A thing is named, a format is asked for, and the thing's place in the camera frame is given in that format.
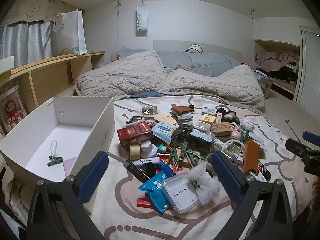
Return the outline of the white mesh ball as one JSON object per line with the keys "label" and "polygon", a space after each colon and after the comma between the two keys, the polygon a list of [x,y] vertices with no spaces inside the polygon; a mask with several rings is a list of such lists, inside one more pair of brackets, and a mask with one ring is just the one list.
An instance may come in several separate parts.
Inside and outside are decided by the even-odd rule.
{"label": "white mesh ball", "polygon": [[213,178],[206,169],[205,163],[200,163],[188,172],[189,180],[196,186],[196,194],[202,206],[219,198],[221,183]]}

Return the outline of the pile of clothes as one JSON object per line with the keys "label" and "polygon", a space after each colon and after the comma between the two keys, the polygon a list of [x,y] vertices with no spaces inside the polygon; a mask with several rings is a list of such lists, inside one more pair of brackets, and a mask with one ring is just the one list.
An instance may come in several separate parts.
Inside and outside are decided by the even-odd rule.
{"label": "pile of clothes", "polygon": [[257,59],[260,69],[269,77],[295,85],[298,80],[299,57],[295,53],[266,52]]}

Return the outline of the red cigarette box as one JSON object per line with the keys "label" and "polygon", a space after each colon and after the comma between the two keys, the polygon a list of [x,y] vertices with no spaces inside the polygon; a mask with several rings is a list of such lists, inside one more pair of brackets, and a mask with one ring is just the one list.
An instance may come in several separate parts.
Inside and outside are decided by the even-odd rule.
{"label": "red cigarette box", "polygon": [[145,121],[118,129],[117,134],[122,147],[138,144],[153,138],[153,131]]}

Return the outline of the white headband hat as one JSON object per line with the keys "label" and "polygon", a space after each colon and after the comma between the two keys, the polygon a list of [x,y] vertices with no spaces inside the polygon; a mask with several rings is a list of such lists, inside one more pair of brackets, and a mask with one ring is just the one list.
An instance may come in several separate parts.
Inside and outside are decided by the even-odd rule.
{"label": "white headband hat", "polygon": [[200,45],[198,44],[192,44],[191,46],[189,46],[186,51],[186,53],[199,53],[202,54],[203,53],[203,49]]}

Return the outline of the cartoon print bedsheet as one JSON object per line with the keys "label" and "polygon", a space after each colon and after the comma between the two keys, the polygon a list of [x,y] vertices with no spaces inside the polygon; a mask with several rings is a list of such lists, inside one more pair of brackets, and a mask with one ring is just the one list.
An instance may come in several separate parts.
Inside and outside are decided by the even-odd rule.
{"label": "cartoon print bedsheet", "polygon": [[[114,103],[116,128],[131,117],[140,115],[145,106],[156,107],[159,114],[168,115],[172,105],[193,105],[198,120],[205,108],[220,108],[223,103],[211,96],[185,95],[158,98],[124,99]],[[260,114],[236,108],[238,117],[254,125],[254,133],[263,139],[265,151],[262,163],[272,179],[281,179],[286,187],[293,217],[298,216],[312,197],[313,175],[304,172],[304,165],[285,148],[286,136]],[[111,142],[109,166],[98,189],[91,219],[106,239],[213,239],[233,213],[231,202],[221,191],[219,199],[205,206],[196,206],[179,214],[170,209],[165,213],[138,207],[144,197],[139,181],[123,166],[128,153],[117,136]]]}

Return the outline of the green clip with tie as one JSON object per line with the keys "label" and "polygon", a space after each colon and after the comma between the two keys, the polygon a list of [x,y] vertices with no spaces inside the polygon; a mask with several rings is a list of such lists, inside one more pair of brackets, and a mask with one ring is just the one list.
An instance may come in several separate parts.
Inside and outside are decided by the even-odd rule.
{"label": "green clip with tie", "polygon": [[63,157],[58,157],[56,152],[57,152],[57,141],[53,140],[50,145],[50,156],[49,156],[49,162],[47,163],[48,167],[63,163]]}

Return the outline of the hanging white sweet bag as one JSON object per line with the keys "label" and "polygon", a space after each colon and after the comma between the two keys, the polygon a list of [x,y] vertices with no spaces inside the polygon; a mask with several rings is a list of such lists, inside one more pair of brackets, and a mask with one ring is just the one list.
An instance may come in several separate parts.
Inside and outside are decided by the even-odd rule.
{"label": "hanging white sweet bag", "polygon": [[136,35],[145,36],[149,28],[149,11],[144,1],[141,1],[141,5],[136,10]]}

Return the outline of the blue foil packet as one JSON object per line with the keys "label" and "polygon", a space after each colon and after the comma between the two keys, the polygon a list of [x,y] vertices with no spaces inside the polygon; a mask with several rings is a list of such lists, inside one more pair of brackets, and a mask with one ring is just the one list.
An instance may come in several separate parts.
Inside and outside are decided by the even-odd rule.
{"label": "blue foil packet", "polygon": [[162,182],[165,179],[167,179],[167,175],[161,171],[139,187],[140,191],[147,193],[152,204],[160,213],[164,213],[170,205],[167,197],[161,189]]}

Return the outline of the clear nail studio case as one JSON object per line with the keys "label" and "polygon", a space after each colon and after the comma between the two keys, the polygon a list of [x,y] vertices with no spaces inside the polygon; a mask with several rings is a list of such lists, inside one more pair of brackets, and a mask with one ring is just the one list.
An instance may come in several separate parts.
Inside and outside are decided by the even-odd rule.
{"label": "clear nail studio case", "polygon": [[186,173],[176,174],[161,183],[161,191],[178,213],[186,213],[200,203],[196,188]]}

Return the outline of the brown leather pouch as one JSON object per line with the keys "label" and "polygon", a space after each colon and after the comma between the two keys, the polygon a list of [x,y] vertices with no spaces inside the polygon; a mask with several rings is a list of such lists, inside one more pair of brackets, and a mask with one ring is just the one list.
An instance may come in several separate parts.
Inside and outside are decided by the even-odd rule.
{"label": "brown leather pouch", "polygon": [[259,152],[260,146],[252,139],[248,139],[245,144],[244,151],[244,172],[253,172],[255,175],[259,173]]}

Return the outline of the tan tape roll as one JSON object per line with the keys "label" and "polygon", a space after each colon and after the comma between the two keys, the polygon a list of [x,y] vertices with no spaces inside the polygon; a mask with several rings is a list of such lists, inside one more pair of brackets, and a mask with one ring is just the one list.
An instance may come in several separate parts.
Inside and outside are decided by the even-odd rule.
{"label": "tan tape roll", "polygon": [[138,160],[141,158],[140,144],[133,144],[129,146],[130,160]]}

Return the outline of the white louvered door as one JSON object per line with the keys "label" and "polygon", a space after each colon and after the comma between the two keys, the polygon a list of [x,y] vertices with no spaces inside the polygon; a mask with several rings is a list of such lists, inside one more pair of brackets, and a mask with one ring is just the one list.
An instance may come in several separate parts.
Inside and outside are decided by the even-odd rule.
{"label": "white louvered door", "polygon": [[301,27],[302,55],[296,102],[319,120],[320,41],[319,30]]}

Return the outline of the beige textured blanket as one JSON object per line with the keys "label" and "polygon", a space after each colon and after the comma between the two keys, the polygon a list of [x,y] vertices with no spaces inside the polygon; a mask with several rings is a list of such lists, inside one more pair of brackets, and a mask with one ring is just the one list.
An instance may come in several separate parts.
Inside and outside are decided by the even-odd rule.
{"label": "beige textured blanket", "polygon": [[154,51],[135,53],[81,74],[75,88],[78,96],[111,96],[115,100],[144,92],[213,96],[225,104],[265,114],[263,91],[248,65],[208,77],[177,63],[169,73]]}

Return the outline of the red lighter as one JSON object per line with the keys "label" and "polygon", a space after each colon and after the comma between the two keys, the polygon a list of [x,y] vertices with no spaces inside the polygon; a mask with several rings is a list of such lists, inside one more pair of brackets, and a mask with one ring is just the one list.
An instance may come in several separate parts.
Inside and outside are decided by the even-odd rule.
{"label": "red lighter", "polygon": [[136,202],[137,207],[143,207],[148,209],[155,209],[155,206],[148,198],[138,198]]}

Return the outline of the wooden shelf unit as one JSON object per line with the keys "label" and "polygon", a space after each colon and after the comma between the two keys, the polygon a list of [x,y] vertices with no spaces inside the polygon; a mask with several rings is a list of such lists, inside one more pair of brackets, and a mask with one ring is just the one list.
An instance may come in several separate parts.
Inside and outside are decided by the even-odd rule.
{"label": "wooden shelf unit", "polygon": [[1,74],[1,85],[16,81],[27,112],[55,96],[72,96],[76,79],[104,59],[104,51],[68,54],[36,61]]}

